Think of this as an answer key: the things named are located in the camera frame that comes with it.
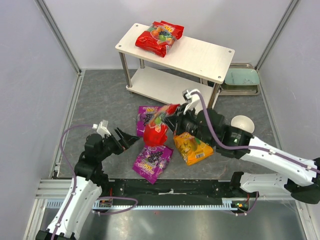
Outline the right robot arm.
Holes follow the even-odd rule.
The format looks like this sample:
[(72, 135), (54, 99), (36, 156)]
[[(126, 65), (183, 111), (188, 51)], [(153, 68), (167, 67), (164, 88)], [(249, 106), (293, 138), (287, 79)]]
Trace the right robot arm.
[(234, 172), (230, 182), (222, 185), (226, 197), (260, 194), (290, 196), (306, 204), (320, 202), (319, 158), (305, 159), (277, 149), (245, 130), (226, 124), (224, 116), (213, 109), (208, 110), (208, 116), (209, 123), (203, 111), (195, 114), (178, 109), (166, 116), (164, 123), (173, 133), (189, 133), (224, 157), (252, 162), (274, 172)]

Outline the orange mango candy bag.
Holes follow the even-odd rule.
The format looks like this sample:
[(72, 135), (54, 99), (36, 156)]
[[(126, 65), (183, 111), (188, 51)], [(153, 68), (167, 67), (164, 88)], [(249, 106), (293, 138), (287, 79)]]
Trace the orange mango candy bag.
[(188, 166), (214, 154), (214, 149), (188, 132), (173, 137), (175, 147)]

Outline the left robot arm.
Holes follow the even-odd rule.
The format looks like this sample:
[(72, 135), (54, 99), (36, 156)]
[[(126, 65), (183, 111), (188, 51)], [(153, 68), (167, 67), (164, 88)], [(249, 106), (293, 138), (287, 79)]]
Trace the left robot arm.
[(120, 155), (134, 145), (139, 137), (118, 127), (115, 138), (106, 127), (86, 137), (84, 151), (74, 167), (71, 185), (55, 218), (46, 230), (39, 230), (37, 240), (78, 240), (94, 203), (103, 191), (109, 190), (109, 178), (102, 170), (102, 161)]

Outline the red fruit candy bag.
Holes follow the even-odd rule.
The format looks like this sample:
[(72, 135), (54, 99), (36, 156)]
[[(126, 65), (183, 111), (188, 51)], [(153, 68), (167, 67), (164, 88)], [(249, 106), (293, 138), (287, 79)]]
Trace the red fruit candy bag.
[(180, 104), (168, 104), (162, 106), (145, 127), (143, 141), (149, 147), (164, 145), (167, 141), (168, 127), (164, 123), (166, 117), (172, 117)]
[(164, 58), (175, 41), (183, 36), (185, 27), (167, 21), (154, 21), (136, 39), (135, 46)]

